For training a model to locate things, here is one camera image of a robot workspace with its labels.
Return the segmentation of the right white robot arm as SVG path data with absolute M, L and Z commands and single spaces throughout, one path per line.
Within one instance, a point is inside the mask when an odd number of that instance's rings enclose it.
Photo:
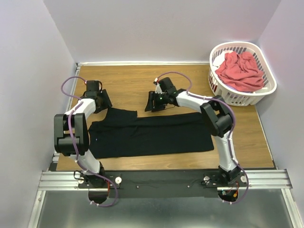
M 219 154 L 219 178 L 223 184 L 231 184 L 241 173 L 233 145 L 235 115 L 221 96 L 201 96 L 186 89 L 176 89 L 171 79 L 156 78 L 154 91 L 149 92 L 146 112 L 156 112 L 171 104 L 193 109 L 202 115 L 203 122 L 214 137 Z

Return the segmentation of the black t-shirt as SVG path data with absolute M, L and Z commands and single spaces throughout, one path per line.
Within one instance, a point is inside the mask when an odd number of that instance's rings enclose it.
M 200 113 L 138 117 L 136 111 L 110 108 L 88 131 L 89 149 L 97 159 L 214 149 Z

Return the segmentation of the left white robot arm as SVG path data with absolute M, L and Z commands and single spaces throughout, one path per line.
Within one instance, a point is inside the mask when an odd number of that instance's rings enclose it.
M 71 158 L 81 168 L 80 180 L 86 184 L 102 188 L 110 188 L 111 184 L 105 177 L 105 169 L 101 162 L 91 153 L 90 137 L 86 120 L 91 114 L 112 107 L 107 91 L 98 80 L 84 80 L 86 90 L 76 105 L 64 114 L 54 116 L 54 147 L 55 151 Z

